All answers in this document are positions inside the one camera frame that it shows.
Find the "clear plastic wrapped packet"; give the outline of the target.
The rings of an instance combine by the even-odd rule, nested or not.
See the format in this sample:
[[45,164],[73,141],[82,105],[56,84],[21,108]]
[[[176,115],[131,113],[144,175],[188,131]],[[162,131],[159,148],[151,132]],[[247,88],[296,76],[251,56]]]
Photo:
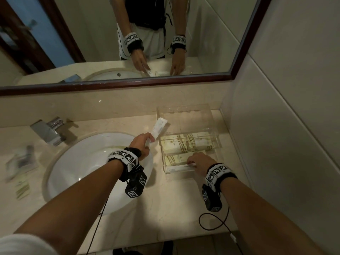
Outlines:
[[14,150],[14,156],[6,163],[5,181],[9,182],[18,175],[38,167],[32,144]]

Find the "left marker wristband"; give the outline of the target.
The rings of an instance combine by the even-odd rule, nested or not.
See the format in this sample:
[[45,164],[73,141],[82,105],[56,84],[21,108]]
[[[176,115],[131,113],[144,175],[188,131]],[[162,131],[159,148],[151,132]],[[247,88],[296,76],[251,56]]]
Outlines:
[[139,158],[142,153],[137,148],[126,147],[124,149],[116,150],[108,156],[108,162],[112,160],[120,160],[123,163],[124,169],[127,172],[137,170],[140,166]]

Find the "marker wristband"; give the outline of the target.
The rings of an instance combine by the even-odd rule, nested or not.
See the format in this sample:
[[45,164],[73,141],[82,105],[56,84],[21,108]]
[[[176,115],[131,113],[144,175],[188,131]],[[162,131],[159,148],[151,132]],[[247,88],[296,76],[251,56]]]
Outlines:
[[220,193],[220,184],[226,178],[235,178],[237,176],[231,171],[230,168],[223,163],[217,163],[209,167],[205,177],[207,186],[215,193]]
[[137,148],[126,147],[124,149],[116,150],[108,156],[108,162],[112,160],[120,160],[123,163],[124,169],[127,172],[137,170],[140,166],[139,158],[142,153]]

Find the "clear acrylic tray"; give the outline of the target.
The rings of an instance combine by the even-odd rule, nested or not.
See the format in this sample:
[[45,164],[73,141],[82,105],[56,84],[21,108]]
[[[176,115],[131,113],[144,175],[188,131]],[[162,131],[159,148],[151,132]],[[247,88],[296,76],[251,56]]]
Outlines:
[[190,134],[199,132],[209,132],[213,142],[214,148],[206,151],[189,151],[188,152],[202,152],[216,161],[222,162],[221,143],[219,141],[219,133],[216,123],[214,121],[210,106],[208,104],[189,105],[189,106],[173,106],[173,107],[158,107],[156,109],[157,118],[164,118],[168,120],[165,128],[158,137],[160,150],[162,154],[163,171],[166,167],[165,156],[175,154],[164,154],[161,137],[177,134]]

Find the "white toiletry packet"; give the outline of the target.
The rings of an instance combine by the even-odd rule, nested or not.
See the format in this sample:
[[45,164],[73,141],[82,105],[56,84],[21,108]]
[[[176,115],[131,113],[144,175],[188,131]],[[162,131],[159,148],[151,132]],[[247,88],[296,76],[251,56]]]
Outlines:
[[161,132],[163,131],[167,123],[168,123],[168,120],[164,118],[160,117],[157,119],[154,125],[154,128],[151,131],[151,135],[153,136],[155,140],[159,137],[159,135],[161,134]]
[[187,172],[187,171],[193,171],[195,167],[196,167],[195,163],[175,165],[175,166],[166,166],[164,169],[164,172],[166,174],[170,174],[174,172]]

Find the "white shirt sleeve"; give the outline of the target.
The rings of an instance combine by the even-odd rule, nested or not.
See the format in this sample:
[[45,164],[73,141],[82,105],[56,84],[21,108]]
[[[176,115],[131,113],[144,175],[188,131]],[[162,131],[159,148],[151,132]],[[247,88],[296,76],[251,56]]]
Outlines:
[[46,241],[30,234],[0,238],[0,255],[59,255]]

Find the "person's right hand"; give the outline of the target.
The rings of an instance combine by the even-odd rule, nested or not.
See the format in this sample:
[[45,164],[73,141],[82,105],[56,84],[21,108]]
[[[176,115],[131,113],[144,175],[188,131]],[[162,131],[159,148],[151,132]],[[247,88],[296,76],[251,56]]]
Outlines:
[[195,168],[195,171],[198,175],[202,177],[206,177],[208,170],[218,164],[215,159],[211,158],[209,155],[202,152],[195,152],[193,155],[199,156],[198,167]]

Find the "white sink basin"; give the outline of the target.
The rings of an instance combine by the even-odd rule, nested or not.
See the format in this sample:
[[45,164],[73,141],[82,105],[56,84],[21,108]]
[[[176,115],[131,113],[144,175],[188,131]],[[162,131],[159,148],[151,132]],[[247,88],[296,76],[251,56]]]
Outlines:
[[[123,149],[132,142],[134,136],[125,133],[99,133],[78,141],[67,149],[46,170],[43,184],[45,201],[50,201],[65,189],[75,184],[108,161],[108,155]],[[148,182],[154,166],[150,153],[141,161]],[[137,198],[125,194],[126,183],[118,180],[114,186],[103,215],[122,209]]]

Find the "right marker wristband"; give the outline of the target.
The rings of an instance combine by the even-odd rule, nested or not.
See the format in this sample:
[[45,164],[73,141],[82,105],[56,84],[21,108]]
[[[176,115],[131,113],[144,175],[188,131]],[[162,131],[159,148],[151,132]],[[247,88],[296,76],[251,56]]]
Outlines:
[[226,178],[235,178],[237,176],[231,171],[230,168],[223,163],[217,163],[209,167],[205,177],[207,186],[215,193],[220,193],[220,184]]

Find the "cream gold-striped packet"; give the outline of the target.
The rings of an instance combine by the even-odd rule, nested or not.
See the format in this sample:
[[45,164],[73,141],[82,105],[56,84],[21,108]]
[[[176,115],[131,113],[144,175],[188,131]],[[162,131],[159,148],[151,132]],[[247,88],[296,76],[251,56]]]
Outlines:
[[175,155],[165,156],[165,165],[168,166],[179,166],[187,163],[187,159],[192,156],[195,152],[181,153]]
[[189,151],[212,150],[214,148],[209,132],[186,134],[187,148]]
[[160,139],[164,154],[188,152],[187,138],[184,134],[168,135]]

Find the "person's right forearm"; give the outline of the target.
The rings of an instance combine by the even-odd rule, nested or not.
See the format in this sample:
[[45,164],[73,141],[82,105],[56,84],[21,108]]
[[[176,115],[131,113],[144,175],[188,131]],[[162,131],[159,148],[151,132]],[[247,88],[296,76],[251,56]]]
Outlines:
[[236,178],[220,183],[236,225],[257,255],[326,255],[294,222]]

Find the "person's left forearm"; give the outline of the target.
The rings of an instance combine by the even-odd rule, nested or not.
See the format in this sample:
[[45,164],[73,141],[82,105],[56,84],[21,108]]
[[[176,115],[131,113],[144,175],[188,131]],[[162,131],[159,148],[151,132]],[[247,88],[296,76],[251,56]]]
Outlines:
[[59,255],[76,255],[123,172],[112,160],[57,195],[14,234],[37,236]]

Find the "cream green-striped packet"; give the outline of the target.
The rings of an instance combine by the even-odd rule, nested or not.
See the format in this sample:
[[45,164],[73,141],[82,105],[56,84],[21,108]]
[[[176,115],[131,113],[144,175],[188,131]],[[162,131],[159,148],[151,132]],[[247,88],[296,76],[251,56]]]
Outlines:
[[22,200],[31,193],[31,189],[28,180],[23,176],[16,179],[15,195],[17,200]]

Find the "chrome faucet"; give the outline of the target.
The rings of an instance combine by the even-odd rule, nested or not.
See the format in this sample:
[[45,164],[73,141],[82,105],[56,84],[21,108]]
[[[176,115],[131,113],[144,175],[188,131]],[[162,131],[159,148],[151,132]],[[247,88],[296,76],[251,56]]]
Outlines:
[[66,137],[57,132],[57,129],[64,125],[63,120],[60,117],[44,122],[39,120],[30,125],[30,128],[47,144],[58,146],[66,140]]

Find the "person's left hand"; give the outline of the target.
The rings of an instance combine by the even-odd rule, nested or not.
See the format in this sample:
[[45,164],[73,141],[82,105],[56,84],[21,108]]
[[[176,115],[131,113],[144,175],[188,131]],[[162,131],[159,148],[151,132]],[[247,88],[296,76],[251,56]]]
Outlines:
[[138,155],[138,161],[142,161],[150,154],[150,148],[148,146],[142,146],[142,139],[140,135],[136,136],[128,146],[129,150],[133,152],[139,150],[136,153]]

